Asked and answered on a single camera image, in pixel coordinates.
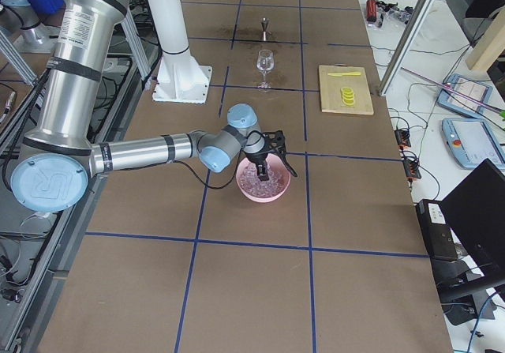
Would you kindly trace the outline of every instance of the blue cap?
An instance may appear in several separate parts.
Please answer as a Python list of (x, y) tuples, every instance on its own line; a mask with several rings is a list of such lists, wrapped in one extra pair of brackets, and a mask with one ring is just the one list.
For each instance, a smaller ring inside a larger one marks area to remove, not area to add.
[(4, 6), (9, 6), (9, 7), (30, 6), (30, 2), (28, 0), (2, 0), (2, 4)]
[(230, 157), (217, 146), (206, 146), (200, 153), (200, 161), (211, 171), (220, 173), (230, 164)]
[(75, 205), (84, 195), (88, 174), (74, 158), (44, 153), (27, 158), (13, 172), (11, 186), (25, 207), (57, 212)]
[(237, 104), (228, 110), (228, 124), (234, 128), (250, 128), (257, 122), (256, 113), (248, 104)]

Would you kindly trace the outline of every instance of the cutting board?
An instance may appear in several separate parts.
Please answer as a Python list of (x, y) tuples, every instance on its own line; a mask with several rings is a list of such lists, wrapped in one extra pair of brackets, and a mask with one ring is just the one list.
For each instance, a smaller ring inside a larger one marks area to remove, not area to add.
[[(359, 71), (360, 76), (332, 77), (328, 73), (348, 73)], [(365, 69), (353, 66), (319, 66), (321, 111), (336, 114), (373, 115), (372, 97), (366, 81)], [(354, 91), (354, 105), (342, 102), (341, 88), (351, 87)]]

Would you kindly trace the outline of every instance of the wine glass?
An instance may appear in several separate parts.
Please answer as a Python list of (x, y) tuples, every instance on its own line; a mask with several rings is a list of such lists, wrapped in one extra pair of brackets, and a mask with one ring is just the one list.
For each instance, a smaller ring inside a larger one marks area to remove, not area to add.
[(267, 82), (267, 74), (274, 68), (274, 54), (268, 49), (262, 49), (258, 52), (258, 61), (256, 67), (263, 74), (263, 82), (258, 85), (260, 91), (267, 92), (271, 88)]

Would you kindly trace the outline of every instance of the white surface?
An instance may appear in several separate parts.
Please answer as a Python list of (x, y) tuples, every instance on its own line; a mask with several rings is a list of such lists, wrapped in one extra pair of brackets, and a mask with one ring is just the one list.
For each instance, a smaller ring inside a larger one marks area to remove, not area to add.
[[(365, 11), (366, 1), (367, 0), (360, 0), (363, 11)], [(401, 8), (405, 6), (415, 6), (416, 3), (416, 0), (384, 1), (386, 3), (399, 2)], [(382, 28), (368, 28), (368, 37), (374, 47), (374, 57), (377, 64), (386, 65), (389, 63), (393, 52), (378, 48), (395, 49), (404, 28), (405, 26), (403, 24), (388, 18), (384, 20)], [(411, 49), (443, 53), (457, 50), (466, 45), (468, 45), (468, 41), (452, 16), (449, 7), (442, 1), (435, 1)], [(403, 65), (407, 69), (411, 69), (416, 73), (440, 83), (447, 76), (451, 67), (456, 63), (464, 50), (465, 49), (461, 49), (460, 51), (444, 55), (411, 51), (406, 56)], [(488, 80), (489, 77), (486, 73), (471, 72), (466, 66), (465, 59), (470, 52), (471, 48), (465, 53), (463, 60), (461, 60), (455, 72), (479, 81)], [(377, 68), (380, 76), (383, 76), (386, 68), (382, 66), (377, 66)], [(407, 94), (413, 83), (423, 82), (404, 71), (400, 71), (387, 93), (387, 105), (391, 108), (391, 116), (400, 116), (404, 118), (412, 127), (410, 131), (412, 148), (410, 150), (421, 158), (422, 179), (413, 183), (413, 201), (418, 202), (423, 198), (434, 198), (437, 193), (438, 187), (435, 179), (424, 169), (430, 171), (440, 182), (440, 194), (437, 197), (437, 199), (440, 200), (451, 192), (470, 173), (470, 171), (462, 169), (456, 163), (447, 147), (441, 128), (441, 123), (444, 118), (458, 118), (461, 116), (436, 105), (436, 97), (439, 93), (438, 88), (422, 84), (412, 86), (409, 104), (407, 101)], [(493, 89), (489, 103), (500, 108), (505, 108), (505, 103), (496, 89)], [(498, 115), (490, 113), (489, 111), (485, 111), (484, 115), (491, 118), (494, 122), (497, 122), (500, 126), (505, 126), (505, 123), (503, 123)], [(406, 126), (403, 120), (396, 118), (393, 118), (391, 122), (393, 127), (397, 125), (399, 128)], [(498, 141), (500, 143), (504, 142), (505, 133), (493, 125), (492, 129)], [(470, 267), (475, 265), (471, 262), (469, 257), (465, 259), (465, 261), (467, 260), (469, 260), (468, 265)], [(498, 297), (495, 297), (494, 301), (503, 305), (503, 302), (501, 299), (498, 299)], [(477, 330), (484, 333), (484, 336), (481, 338), (474, 338), (471, 348), (473, 353), (484, 353), (485, 349), (505, 351), (505, 333), (503, 332), (505, 331), (505, 310), (496, 310), (495, 316), (495, 321), (481, 321), (479, 324)], [(447, 321), (447, 328), (451, 335), (451, 342), (455, 350), (466, 352), (470, 331), (473, 329), (474, 322), (475, 321), (469, 321), (463, 325), (453, 326)]]

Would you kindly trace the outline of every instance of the black device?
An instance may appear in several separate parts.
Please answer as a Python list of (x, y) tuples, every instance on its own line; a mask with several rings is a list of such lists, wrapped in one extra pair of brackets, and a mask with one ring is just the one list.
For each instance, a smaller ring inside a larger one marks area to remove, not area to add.
[(451, 228), (440, 210), (440, 201), (423, 199), (416, 205), (416, 214), (430, 258), (449, 262), (458, 260)]
[[(451, 323), (457, 325), (477, 316), (488, 296), (486, 289), (505, 291), (505, 175), (491, 160), (484, 160), (440, 202), (440, 209), (484, 273), (471, 273), (463, 261), (432, 260), (440, 301), (468, 305), (463, 309), (451, 306), (447, 312)], [(482, 317), (494, 318), (494, 308), (491, 303)]]

